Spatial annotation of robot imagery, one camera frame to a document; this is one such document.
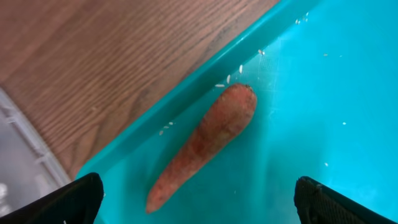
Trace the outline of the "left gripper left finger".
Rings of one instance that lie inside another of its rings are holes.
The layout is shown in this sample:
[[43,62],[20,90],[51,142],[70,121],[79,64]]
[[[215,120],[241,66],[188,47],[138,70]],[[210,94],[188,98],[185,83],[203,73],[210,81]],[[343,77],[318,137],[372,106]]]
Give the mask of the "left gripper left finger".
[[100,175],[91,172],[1,217],[1,224],[93,224],[103,198]]

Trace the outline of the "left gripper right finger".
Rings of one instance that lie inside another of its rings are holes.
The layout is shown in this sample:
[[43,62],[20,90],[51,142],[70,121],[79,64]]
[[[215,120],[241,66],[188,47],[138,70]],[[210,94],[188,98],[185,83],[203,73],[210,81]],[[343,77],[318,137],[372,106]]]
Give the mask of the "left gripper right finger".
[[294,204],[301,224],[397,224],[307,176],[296,181]]

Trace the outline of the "carrot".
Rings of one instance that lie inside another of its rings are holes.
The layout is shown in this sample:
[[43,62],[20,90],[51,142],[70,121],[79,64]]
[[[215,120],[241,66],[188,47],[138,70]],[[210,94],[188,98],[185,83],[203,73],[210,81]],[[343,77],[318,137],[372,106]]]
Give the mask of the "carrot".
[[225,89],[167,164],[148,193],[146,213],[160,209],[172,195],[251,122],[257,96],[249,85],[235,83]]

